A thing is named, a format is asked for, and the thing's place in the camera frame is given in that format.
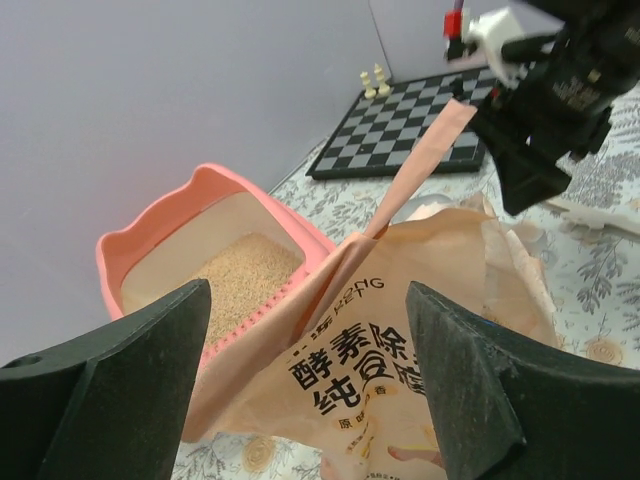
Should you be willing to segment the clear plastic scoop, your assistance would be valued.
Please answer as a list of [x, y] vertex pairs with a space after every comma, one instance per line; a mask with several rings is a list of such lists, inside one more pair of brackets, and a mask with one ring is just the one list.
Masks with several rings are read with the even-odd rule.
[[445, 208], [457, 207], [458, 205], [459, 201], [444, 194], [418, 196], [408, 200], [392, 217], [390, 224], [425, 219]]

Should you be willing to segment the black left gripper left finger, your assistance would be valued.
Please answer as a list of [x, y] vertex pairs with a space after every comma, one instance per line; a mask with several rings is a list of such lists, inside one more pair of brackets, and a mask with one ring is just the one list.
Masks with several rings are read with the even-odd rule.
[[1, 368], [4, 479], [168, 479], [200, 363], [207, 281]]

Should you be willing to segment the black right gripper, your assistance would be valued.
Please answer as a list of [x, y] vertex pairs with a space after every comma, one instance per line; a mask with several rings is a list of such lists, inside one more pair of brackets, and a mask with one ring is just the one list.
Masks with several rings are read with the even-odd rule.
[[571, 177], [555, 162], [567, 153], [597, 152], [613, 101], [639, 81], [638, 2], [530, 5], [562, 21], [562, 28], [502, 48], [526, 74], [513, 87], [495, 86], [470, 123], [493, 158], [502, 206], [511, 216], [568, 188]]

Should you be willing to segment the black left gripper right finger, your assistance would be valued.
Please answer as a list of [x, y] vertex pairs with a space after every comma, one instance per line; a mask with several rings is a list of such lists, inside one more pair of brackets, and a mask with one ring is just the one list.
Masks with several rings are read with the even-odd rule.
[[547, 346], [430, 287], [406, 310], [451, 479], [635, 479], [639, 374]]

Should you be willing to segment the pink cat litter bag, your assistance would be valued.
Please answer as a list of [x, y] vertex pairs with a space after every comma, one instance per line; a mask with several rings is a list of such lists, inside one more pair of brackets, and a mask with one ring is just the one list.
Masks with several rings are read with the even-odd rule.
[[474, 195], [392, 218], [451, 149], [474, 108], [450, 101], [363, 233], [349, 236], [197, 376], [182, 438], [282, 437], [319, 449], [325, 479], [442, 479], [409, 328], [412, 282], [555, 345], [541, 263]]

